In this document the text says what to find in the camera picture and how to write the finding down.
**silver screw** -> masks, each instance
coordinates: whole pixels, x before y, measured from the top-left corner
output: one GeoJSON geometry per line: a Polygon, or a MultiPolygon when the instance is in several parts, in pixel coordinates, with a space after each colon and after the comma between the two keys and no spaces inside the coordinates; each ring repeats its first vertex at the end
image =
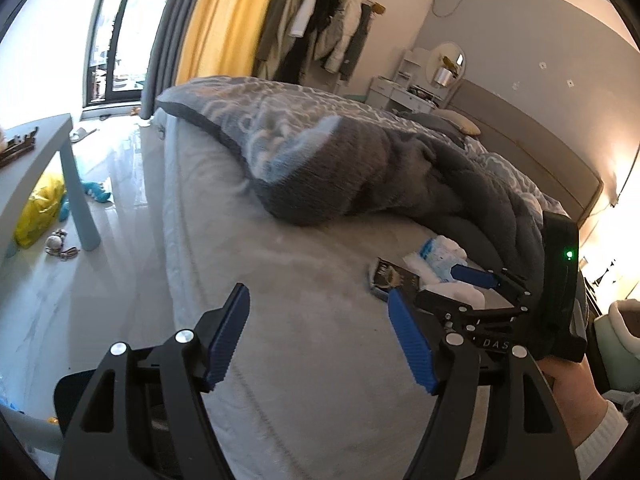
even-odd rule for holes
{"type": "Polygon", "coordinates": [[[511,353],[515,355],[518,359],[524,359],[527,355],[527,349],[524,346],[516,345],[511,349],[511,353]]]}
{"type": "Polygon", "coordinates": [[[116,343],[111,346],[111,355],[122,355],[127,351],[127,345],[124,343],[116,343]]]}
{"type": "Polygon", "coordinates": [[[180,330],[180,332],[175,335],[175,340],[184,345],[185,343],[192,341],[193,336],[194,333],[191,330],[180,330]]]}
{"type": "Polygon", "coordinates": [[[447,334],[447,339],[446,339],[447,343],[449,343],[451,346],[460,346],[462,345],[463,342],[465,342],[465,338],[463,338],[459,333],[457,332],[451,332],[450,334],[447,334]]]}

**headboard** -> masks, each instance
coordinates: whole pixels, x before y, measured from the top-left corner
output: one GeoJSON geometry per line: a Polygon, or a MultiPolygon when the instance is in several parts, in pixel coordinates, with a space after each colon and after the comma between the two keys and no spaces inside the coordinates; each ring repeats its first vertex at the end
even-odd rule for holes
{"type": "Polygon", "coordinates": [[[528,175],[582,226],[602,193],[603,183],[562,140],[470,81],[462,81],[447,108],[477,124],[482,131],[479,140],[490,152],[499,153],[528,175]]]}

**tiled floor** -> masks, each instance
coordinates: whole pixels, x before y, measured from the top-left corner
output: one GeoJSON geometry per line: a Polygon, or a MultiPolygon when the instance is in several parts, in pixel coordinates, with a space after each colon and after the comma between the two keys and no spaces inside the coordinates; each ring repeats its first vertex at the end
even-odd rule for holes
{"type": "MultiPolygon", "coordinates": [[[[101,245],[62,262],[45,255],[43,237],[0,267],[2,382],[8,399],[38,418],[54,415],[58,380],[95,368],[113,342],[150,346],[174,330],[162,241],[162,140],[138,121],[84,124],[100,129],[74,145],[81,177],[107,181],[113,191],[113,203],[88,197],[101,245]]],[[[63,227],[66,244],[79,246],[73,219],[63,227]]]]}

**gray blanket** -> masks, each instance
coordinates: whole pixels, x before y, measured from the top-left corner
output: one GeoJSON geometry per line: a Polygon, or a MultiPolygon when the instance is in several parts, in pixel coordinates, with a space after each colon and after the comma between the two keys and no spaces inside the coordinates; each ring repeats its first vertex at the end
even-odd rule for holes
{"type": "Polygon", "coordinates": [[[443,134],[255,78],[195,79],[158,105],[231,150],[277,218],[315,225],[392,211],[458,241],[479,265],[508,267],[532,279],[534,293],[542,288],[542,237],[524,200],[443,134]]]}

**human hand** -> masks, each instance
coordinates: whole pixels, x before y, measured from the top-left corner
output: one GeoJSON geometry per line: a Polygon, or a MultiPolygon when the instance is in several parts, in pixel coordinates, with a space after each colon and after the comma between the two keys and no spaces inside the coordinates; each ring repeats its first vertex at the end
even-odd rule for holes
{"type": "Polygon", "coordinates": [[[539,361],[538,367],[554,378],[554,399],[576,448],[596,430],[609,409],[593,383],[589,362],[586,357],[572,363],[550,356],[539,361]]]}

